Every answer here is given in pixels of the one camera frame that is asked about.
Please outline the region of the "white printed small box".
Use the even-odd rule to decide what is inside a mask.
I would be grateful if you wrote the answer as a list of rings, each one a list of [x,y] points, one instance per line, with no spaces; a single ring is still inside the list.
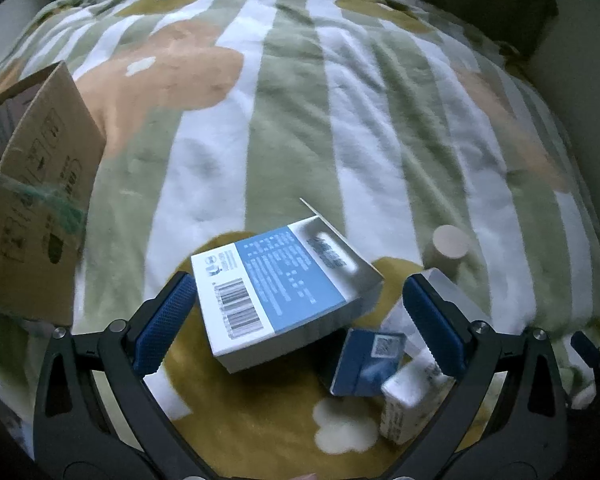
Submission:
[[[411,441],[440,408],[454,386],[428,348],[422,349],[381,386],[385,399],[380,434],[397,445]]]

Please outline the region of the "clear plastic case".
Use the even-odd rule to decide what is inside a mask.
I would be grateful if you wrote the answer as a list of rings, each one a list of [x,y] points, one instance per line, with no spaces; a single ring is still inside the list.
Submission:
[[[380,323],[385,332],[406,336],[405,351],[417,356],[427,347],[439,365],[465,364],[470,336],[464,336],[453,318],[491,325],[490,315],[438,269],[409,276],[396,304]]]

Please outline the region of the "small dark blue box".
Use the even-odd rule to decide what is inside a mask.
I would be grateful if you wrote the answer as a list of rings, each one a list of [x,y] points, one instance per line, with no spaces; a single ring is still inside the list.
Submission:
[[[333,396],[380,396],[382,385],[399,369],[406,336],[349,328],[328,391]]]

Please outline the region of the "beige round cap jar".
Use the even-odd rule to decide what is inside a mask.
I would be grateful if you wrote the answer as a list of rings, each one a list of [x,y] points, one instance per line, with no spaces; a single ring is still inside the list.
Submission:
[[[468,236],[456,226],[444,224],[432,232],[422,255],[422,264],[425,269],[438,269],[454,280],[468,252]]]

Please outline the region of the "blue white product box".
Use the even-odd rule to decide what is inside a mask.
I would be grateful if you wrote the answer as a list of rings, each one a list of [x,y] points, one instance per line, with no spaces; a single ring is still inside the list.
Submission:
[[[190,258],[212,356],[230,374],[370,313],[382,274],[317,210]]]

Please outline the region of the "striped floral blanket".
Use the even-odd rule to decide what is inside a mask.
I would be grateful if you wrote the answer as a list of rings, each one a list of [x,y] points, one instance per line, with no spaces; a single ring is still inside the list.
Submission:
[[[316,209],[384,276],[376,328],[434,230],[496,330],[550,334],[578,405],[600,239],[568,138],[482,32],[418,0],[58,0],[0,52],[0,93],[62,63],[98,127],[71,327],[132,315],[198,252]]]

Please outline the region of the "open cardboard box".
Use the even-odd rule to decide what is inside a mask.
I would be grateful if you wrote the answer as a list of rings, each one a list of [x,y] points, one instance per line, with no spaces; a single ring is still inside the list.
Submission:
[[[71,324],[104,147],[65,63],[0,94],[0,310]]]

